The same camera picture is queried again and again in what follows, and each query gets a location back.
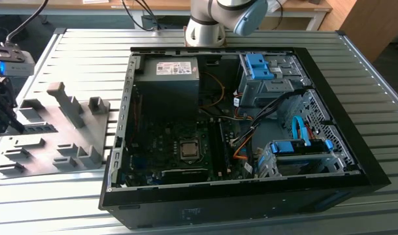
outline wire bundle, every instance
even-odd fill
[[[241,139],[244,139],[244,142],[240,144],[239,148],[236,149],[235,153],[233,153],[233,158],[235,159],[247,159],[245,156],[240,156],[237,155],[240,149],[244,147],[244,145],[247,144],[247,142],[251,140],[251,137],[253,135],[255,129],[260,124],[260,121],[269,115],[272,114],[279,105],[281,104],[281,102],[291,96],[293,95],[300,95],[304,94],[305,89],[296,89],[292,92],[287,92],[283,95],[280,95],[273,101],[269,102],[269,104],[267,104],[261,110],[257,112],[257,114],[255,115],[253,120],[251,121],[249,124],[249,128],[247,129],[247,131],[236,138],[232,140],[232,144],[236,144]]]
[[[133,1],[134,1],[134,2],[141,6],[141,8],[145,10],[145,12],[148,13],[148,15],[150,16],[150,18],[153,19],[153,21],[154,21],[154,23],[156,23],[156,27],[157,27],[157,29],[160,29],[160,25],[158,25],[158,23],[157,23],[154,14],[153,14],[153,12],[150,11],[150,8],[149,8],[148,4],[145,3],[145,1],[144,1],[144,0],[140,0],[140,1],[142,2],[144,5],[140,3],[138,0],[133,0]],[[125,10],[126,15],[129,16],[129,18],[130,18],[132,21],[133,21],[133,24],[134,24],[140,29],[142,29],[144,31],[153,31],[153,28],[144,28],[144,27],[140,26],[140,24],[134,21],[134,19],[133,19],[130,13],[129,13],[129,11],[128,11],[128,8],[126,8],[126,5],[125,5],[125,3],[124,3],[124,0],[120,0],[120,2],[121,2],[121,5],[122,5],[122,7],[124,7],[124,10]]]

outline power cable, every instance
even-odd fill
[[[28,23],[37,17],[37,15],[40,14],[40,12],[42,11],[44,7],[46,6],[49,0],[44,0],[40,7],[37,8],[37,10],[33,12],[33,14],[30,15],[30,17],[28,17],[28,19],[21,23],[21,25],[18,25],[18,27],[10,31],[10,33],[8,34],[6,38],[5,38],[5,42],[9,43],[10,39],[14,37],[14,35],[25,28],[25,26],[28,25]]]

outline metal bracket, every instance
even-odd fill
[[[17,44],[13,43],[5,43],[0,46],[0,54],[4,55],[0,56],[0,61],[21,63],[25,60],[25,56],[21,53]]]

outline power supply label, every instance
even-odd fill
[[[158,62],[156,64],[156,75],[185,75],[190,74],[189,62]]]

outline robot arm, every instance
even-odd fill
[[[245,36],[257,28],[265,13],[265,0],[190,0],[186,44],[192,47],[221,46],[224,27]]]

